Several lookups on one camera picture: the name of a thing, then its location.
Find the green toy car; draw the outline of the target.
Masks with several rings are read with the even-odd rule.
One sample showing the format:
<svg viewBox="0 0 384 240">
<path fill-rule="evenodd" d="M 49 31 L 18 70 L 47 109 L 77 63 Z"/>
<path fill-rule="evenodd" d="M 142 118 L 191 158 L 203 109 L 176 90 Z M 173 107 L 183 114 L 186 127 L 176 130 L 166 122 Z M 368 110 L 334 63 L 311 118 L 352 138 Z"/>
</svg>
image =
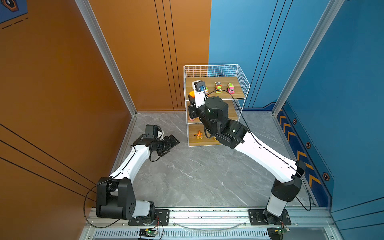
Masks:
<svg viewBox="0 0 384 240">
<path fill-rule="evenodd" d="M 222 84 L 221 82 L 215 82 L 215 93 L 220 94 L 222 93 Z"/>
</svg>

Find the pink toy truck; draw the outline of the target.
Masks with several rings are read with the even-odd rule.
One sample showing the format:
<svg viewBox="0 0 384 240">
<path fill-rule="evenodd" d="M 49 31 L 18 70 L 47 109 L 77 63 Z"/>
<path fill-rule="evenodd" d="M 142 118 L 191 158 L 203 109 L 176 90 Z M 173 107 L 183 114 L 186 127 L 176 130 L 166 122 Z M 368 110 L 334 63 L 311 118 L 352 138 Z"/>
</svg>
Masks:
<svg viewBox="0 0 384 240">
<path fill-rule="evenodd" d="M 235 87 L 234 87 L 233 83 L 228 83 L 227 91 L 230 94 L 234 94 L 235 93 Z"/>
</svg>

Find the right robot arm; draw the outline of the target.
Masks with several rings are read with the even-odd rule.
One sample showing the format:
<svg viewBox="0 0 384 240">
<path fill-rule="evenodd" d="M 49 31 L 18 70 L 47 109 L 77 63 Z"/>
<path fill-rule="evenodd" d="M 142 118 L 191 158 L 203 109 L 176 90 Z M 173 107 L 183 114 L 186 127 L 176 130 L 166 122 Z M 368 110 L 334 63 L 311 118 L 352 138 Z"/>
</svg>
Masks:
<svg viewBox="0 0 384 240">
<path fill-rule="evenodd" d="M 229 106 L 220 97 L 188 96 L 188 99 L 189 116 L 202 122 L 206 138 L 215 138 L 220 144 L 245 154 L 275 177 L 263 215 L 267 224 L 280 224 L 287 203 L 301 190 L 306 164 L 279 154 L 259 140 L 246 123 L 229 119 Z"/>
</svg>

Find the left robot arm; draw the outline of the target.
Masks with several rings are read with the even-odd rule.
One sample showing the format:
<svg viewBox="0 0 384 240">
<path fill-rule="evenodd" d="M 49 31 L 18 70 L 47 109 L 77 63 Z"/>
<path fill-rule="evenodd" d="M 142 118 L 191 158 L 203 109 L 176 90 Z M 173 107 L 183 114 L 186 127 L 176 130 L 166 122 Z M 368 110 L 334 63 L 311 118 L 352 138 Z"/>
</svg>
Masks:
<svg viewBox="0 0 384 240">
<path fill-rule="evenodd" d="M 122 164 L 94 186 L 96 216 L 116 221 L 137 219 L 144 225 L 157 221 L 154 202 L 138 200 L 133 182 L 145 161 L 158 161 L 179 143 L 173 135 L 166 136 L 160 126 L 146 125 L 145 133 L 133 142 Z"/>
</svg>

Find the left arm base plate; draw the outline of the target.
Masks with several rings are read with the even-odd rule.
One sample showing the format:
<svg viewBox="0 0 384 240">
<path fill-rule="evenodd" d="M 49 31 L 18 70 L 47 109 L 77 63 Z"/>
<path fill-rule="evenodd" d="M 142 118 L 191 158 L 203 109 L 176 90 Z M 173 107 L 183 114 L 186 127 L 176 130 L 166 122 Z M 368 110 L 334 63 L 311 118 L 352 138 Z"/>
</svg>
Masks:
<svg viewBox="0 0 384 240">
<path fill-rule="evenodd" d="M 154 227 L 157 224 L 160 226 L 168 226 L 170 219 L 170 210 L 169 209 L 155 209 L 151 211 L 146 217 L 134 217 L 131 218 L 128 222 L 129 226 L 148 226 Z"/>
</svg>

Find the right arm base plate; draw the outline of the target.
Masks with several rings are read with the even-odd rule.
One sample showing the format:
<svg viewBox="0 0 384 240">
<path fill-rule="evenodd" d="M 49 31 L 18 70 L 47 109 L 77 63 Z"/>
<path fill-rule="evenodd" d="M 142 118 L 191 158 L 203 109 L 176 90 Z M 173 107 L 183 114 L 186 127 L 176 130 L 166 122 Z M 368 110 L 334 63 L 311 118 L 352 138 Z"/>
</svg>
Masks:
<svg viewBox="0 0 384 240">
<path fill-rule="evenodd" d="M 273 225 L 290 226 L 292 224 L 289 213 L 286 209 L 277 217 L 269 213 L 266 209 L 249 209 L 249 220 L 252 226 Z"/>
</svg>

